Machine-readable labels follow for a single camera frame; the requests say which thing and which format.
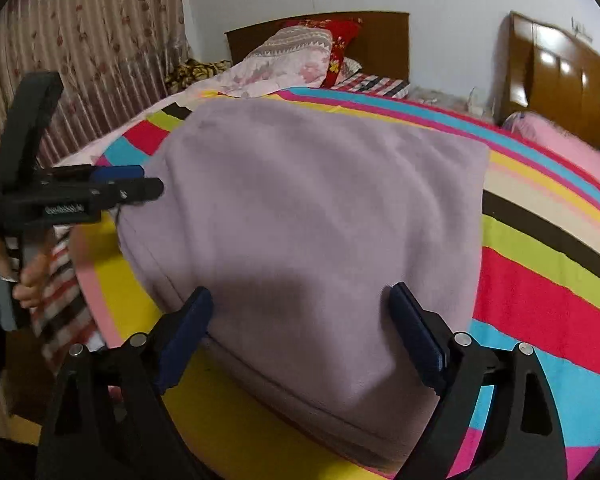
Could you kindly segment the striped multicolour blanket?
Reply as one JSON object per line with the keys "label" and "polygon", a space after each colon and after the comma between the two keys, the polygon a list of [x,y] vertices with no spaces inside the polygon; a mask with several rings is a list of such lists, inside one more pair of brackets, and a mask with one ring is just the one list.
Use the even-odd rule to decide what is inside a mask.
{"label": "striped multicolour blanket", "polygon": [[[600,450],[600,184],[538,144],[432,106],[310,89],[275,99],[486,144],[482,260],[468,330],[490,347],[532,344],[562,423],[568,477],[582,478]],[[33,315],[51,366],[74,342],[116,346],[155,324],[157,307],[132,278],[110,219],[79,228],[54,256],[50,288]],[[186,442],[227,479],[380,477],[277,417],[208,354],[193,359],[166,404]]]}

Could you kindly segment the striped floral curtain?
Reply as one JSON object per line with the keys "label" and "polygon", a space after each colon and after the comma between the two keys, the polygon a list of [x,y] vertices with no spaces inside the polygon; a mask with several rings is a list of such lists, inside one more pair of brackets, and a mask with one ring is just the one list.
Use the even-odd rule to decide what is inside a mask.
{"label": "striped floral curtain", "polygon": [[0,141],[24,75],[62,92],[38,160],[52,166],[166,97],[189,55],[182,0],[8,0],[0,12]]}

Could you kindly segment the yellow black patterned cloth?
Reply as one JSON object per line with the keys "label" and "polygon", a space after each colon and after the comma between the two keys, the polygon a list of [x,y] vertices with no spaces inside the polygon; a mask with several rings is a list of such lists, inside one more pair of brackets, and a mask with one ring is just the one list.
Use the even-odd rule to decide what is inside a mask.
{"label": "yellow black patterned cloth", "polygon": [[169,94],[181,92],[195,82],[210,79],[225,72],[230,66],[232,66],[230,60],[204,63],[199,62],[194,58],[188,58],[186,61],[178,64],[178,66],[164,78],[166,91]]}

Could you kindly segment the pink bed sheet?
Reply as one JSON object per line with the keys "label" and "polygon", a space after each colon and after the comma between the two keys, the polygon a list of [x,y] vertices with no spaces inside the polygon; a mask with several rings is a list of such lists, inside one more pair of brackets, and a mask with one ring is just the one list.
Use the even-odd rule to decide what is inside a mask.
{"label": "pink bed sheet", "polygon": [[505,119],[503,128],[569,160],[600,184],[600,150],[554,122],[532,112],[516,112]]}

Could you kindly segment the pink floral pillow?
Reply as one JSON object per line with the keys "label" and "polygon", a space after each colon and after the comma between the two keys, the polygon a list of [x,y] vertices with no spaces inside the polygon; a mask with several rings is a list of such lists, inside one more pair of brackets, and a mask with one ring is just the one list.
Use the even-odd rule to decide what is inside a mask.
{"label": "pink floral pillow", "polygon": [[285,27],[219,75],[178,94],[184,105],[207,92],[238,99],[260,98],[294,87],[320,88],[332,54],[332,33],[306,26]]}

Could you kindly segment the floral covered nightstand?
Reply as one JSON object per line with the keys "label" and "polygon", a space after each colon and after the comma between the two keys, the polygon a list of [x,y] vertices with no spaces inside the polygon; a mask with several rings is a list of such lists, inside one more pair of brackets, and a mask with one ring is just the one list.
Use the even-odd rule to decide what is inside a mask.
{"label": "floral covered nightstand", "polygon": [[467,96],[456,96],[440,90],[415,86],[410,89],[407,99],[419,104],[444,108],[482,122],[494,123],[492,106],[486,100],[486,94],[478,87],[472,88]]}

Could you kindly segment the red floral pillow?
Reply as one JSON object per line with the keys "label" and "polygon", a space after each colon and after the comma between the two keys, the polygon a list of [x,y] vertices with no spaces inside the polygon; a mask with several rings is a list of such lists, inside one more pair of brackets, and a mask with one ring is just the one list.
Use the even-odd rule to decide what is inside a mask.
{"label": "red floral pillow", "polygon": [[321,20],[318,18],[292,18],[283,22],[283,28],[306,26],[326,29],[332,34],[332,50],[322,88],[332,88],[336,84],[347,48],[360,33],[362,25],[363,22],[360,18],[322,18]]}

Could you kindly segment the glossy brown wooden headboard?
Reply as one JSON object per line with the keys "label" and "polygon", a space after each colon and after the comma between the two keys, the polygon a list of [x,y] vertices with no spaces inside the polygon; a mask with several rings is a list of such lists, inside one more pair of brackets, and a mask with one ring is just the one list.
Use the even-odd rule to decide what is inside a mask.
{"label": "glossy brown wooden headboard", "polygon": [[496,120],[535,112],[600,148],[600,55],[562,29],[509,14],[506,77]]}

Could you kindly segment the red plaid folded cloth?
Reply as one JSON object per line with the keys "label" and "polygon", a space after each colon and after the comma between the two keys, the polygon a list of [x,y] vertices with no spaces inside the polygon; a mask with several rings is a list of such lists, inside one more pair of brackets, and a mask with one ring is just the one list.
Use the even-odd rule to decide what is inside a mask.
{"label": "red plaid folded cloth", "polygon": [[410,93],[410,88],[411,84],[404,79],[356,73],[339,84],[335,84],[332,90],[404,100]]}

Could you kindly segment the dark brown wooden headboard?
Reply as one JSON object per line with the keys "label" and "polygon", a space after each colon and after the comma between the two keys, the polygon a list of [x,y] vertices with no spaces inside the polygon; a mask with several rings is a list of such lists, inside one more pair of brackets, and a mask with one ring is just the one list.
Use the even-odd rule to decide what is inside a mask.
{"label": "dark brown wooden headboard", "polygon": [[362,23],[346,55],[362,65],[367,75],[410,80],[410,14],[390,11],[327,12],[276,18],[225,33],[234,64],[273,36],[288,20],[355,20]]}

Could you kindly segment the wall power socket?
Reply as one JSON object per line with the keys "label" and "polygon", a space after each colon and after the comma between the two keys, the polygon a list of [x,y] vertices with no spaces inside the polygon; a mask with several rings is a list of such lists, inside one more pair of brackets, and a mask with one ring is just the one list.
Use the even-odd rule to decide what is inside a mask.
{"label": "wall power socket", "polygon": [[571,30],[573,36],[587,44],[593,43],[593,37],[588,33],[585,24],[579,22],[575,18],[571,18]]}

